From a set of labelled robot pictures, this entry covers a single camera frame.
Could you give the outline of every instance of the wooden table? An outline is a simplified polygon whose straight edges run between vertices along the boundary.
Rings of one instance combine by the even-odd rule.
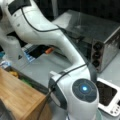
[[[45,95],[0,68],[0,99],[13,113],[16,120],[36,120],[44,103]],[[40,120],[51,120],[48,105],[46,105]]]

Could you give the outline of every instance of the black cable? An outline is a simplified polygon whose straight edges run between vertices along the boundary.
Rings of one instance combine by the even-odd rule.
[[[30,25],[30,27],[32,27],[33,29],[35,29],[35,30],[38,31],[38,32],[52,32],[52,31],[60,30],[59,28],[51,29],[51,30],[38,30],[37,28],[35,28],[35,27],[27,20],[25,14],[24,14],[23,8],[21,8],[21,11],[22,11],[22,14],[23,14],[26,22]]]
[[[51,30],[38,30],[37,28],[35,28],[29,21],[28,21],[28,19],[26,18],[26,16],[25,16],[25,13],[24,13],[24,11],[23,11],[23,8],[21,8],[21,11],[22,11],[22,14],[23,14],[23,17],[25,18],[25,20],[26,20],[26,22],[30,25],[30,27],[32,27],[33,29],[35,29],[36,31],[38,31],[38,32],[52,32],[52,31],[56,31],[56,30],[62,30],[62,31],[64,31],[65,33],[67,33],[67,31],[65,30],[65,29],[63,29],[63,28],[61,28],[60,26],[58,26],[58,28],[56,28],[56,29],[51,29]],[[78,38],[75,38],[75,37],[72,37],[72,36],[70,36],[70,35],[68,35],[70,38],[72,38],[72,39],[75,39],[75,40],[78,40],[78,39],[80,39],[81,37],[78,37]]]
[[[60,76],[59,78],[58,78],[58,80],[51,86],[51,91],[47,94],[47,96],[46,96],[46,99],[45,99],[45,102],[44,102],[44,104],[43,104],[43,106],[42,106],[42,109],[41,109],[41,111],[40,111],[40,113],[39,113],[39,115],[38,115],[38,117],[37,117],[37,120],[39,120],[39,118],[40,118],[40,116],[41,116],[41,114],[42,114],[42,111],[44,110],[44,108],[45,108],[45,105],[47,104],[47,102],[48,102],[48,100],[49,100],[49,98],[50,98],[50,95],[51,95],[51,93],[55,90],[55,86],[57,85],[57,83],[61,80],[61,78],[63,78],[65,75],[67,75],[67,74],[69,74],[70,72],[72,72],[72,71],[75,71],[75,70],[77,70],[77,69],[79,69],[79,68],[81,68],[81,67],[84,67],[84,66],[88,66],[89,65],[89,62],[87,62],[87,63],[85,63],[85,64],[83,64],[83,65],[81,65],[81,66],[79,66],[79,67],[76,67],[76,68],[74,68],[74,69],[72,69],[72,70],[70,70],[70,71],[68,71],[68,72],[66,72],[66,73],[64,73],[62,76]]]

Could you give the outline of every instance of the wire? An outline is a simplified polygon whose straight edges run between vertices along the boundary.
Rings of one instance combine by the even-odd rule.
[[[43,110],[44,110],[44,108],[45,108],[45,105],[47,104],[47,102],[48,102],[48,100],[49,100],[49,98],[50,98],[50,95],[51,95],[51,93],[55,90],[55,87],[56,87],[56,85],[57,85],[57,83],[61,80],[61,78],[63,78],[65,75],[67,75],[67,74],[69,74],[70,72],[72,72],[72,71],[75,71],[75,70],[77,70],[77,69],[79,69],[79,68],[82,68],[82,67],[84,67],[84,66],[88,66],[89,65],[89,62],[87,62],[87,63],[85,63],[85,64],[83,64],[83,65],[81,65],[81,66],[79,66],[79,67],[76,67],[76,68],[74,68],[74,69],[72,69],[72,70],[70,70],[70,71],[68,71],[68,72],[66,72],[66,73],[64,73],[62,76],[60,76],[59,78],[58,78],[58,80],[51,86],[51,91],[47,94],[47,96],[46,96],[46,99],[45,99],[45,102],[44,102],[44,104],[43,104],[43,106],[42,106],[42,109],[41,109],[41,111],[40,111],[40,113],[39,113],[39,115],[38,115],[38,117],[37,117],[37,120],[39,120],[40,119],[40,116],[41,116],[41,114],[42,114],[42,112],[43,112]]]
[[[56,26],[58,26],[58,28],[56,28],[56,29],[51,29],[51,30],[38,30],[37,28],[35,28],[35,27],[28,21],[28,19],[27,19],[26,16],[25,16],[25,13],[24,13],[23,8],[21,8],[21,11],[22,11],[23,17],[25,18],[26,22],[30,25],[30,27],[32,27],[33,29],[35,29],[35,30],[38,31],[38,32],[52,32],[52,31],[62,30],[62,31],[64,31],[65,33],[67,33],[67,31],[66,31],[65,29],[61,28],[61,27],[58,26],[58,25],[56,25]],[[69,36],[70,38],[72,38],[72,39],[75,39],[75,40],[81,39],[81,37],[75,38],[75,37],[72,37],[72,36],[70,36],[70,35],[68,35],[68,36]]]
[[[24,11],[23,11],[23,8],[21,8],[21,11],[22,11],[22,14],[23,14],[26,22],[27,22],[33,29],[35,29],[35,30],[38,31],[38,32],[52,32],[52,31],[60,30],[59,28],[51,29],[51,30],[38,30],[37,28],[35,28],[35,27],[27,20],[27,18],[26,18],[26,16],[25,16],[25,13],[24,13]]]

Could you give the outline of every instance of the machine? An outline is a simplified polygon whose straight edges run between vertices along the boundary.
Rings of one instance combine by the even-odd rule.
[[[67,120],[96,120],[99,94],[95,85],[97,73],[69,36],[49,22],[33,0],[1,0],[1,14],[21,40],[35,45],[58,47],[72,66],[60,73],[51,72],[49,91],[53,101],[68,112]],[[21,68],[28,61],[16,38],[6,36],[0,29],[0,44],[5,51],[4,59],[13,67]]]

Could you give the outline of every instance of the circular cap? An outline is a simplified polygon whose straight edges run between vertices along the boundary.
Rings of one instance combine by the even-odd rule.
[[[93,102],[97,98],[97,88],[92,81],[79,79],[73,83],[74,95],[82,101]]]

